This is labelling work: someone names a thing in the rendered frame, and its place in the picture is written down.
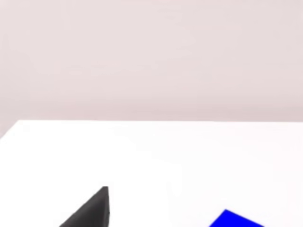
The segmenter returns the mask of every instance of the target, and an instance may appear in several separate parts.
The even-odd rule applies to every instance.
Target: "background wall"
[[[303,120],[300,0],[0,0],[16,119]]]

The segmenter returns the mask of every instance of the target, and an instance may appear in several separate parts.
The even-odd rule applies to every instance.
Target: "white tabletop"
[[[58,227],[108,185],[110,227],[209,227],[224,209],[302,227],[302,162],[302,123],[19,121],[0,226]]]

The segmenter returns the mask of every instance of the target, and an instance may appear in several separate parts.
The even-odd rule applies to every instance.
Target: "black object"
[[[108,187],[102,187],[60,227],[108,227]]]

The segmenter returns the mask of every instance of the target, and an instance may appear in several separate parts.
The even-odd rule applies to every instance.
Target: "pale pink wall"
[[[0,119],[303,120],[302,9],[0,0]]]

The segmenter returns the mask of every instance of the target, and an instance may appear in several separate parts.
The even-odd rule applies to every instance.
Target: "blue object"
[[[223,211],[223,213],[217,218],[216,221],[210,227],[263,227],[253,221],[250,221],[238,214],[235,214],[229,210]]]

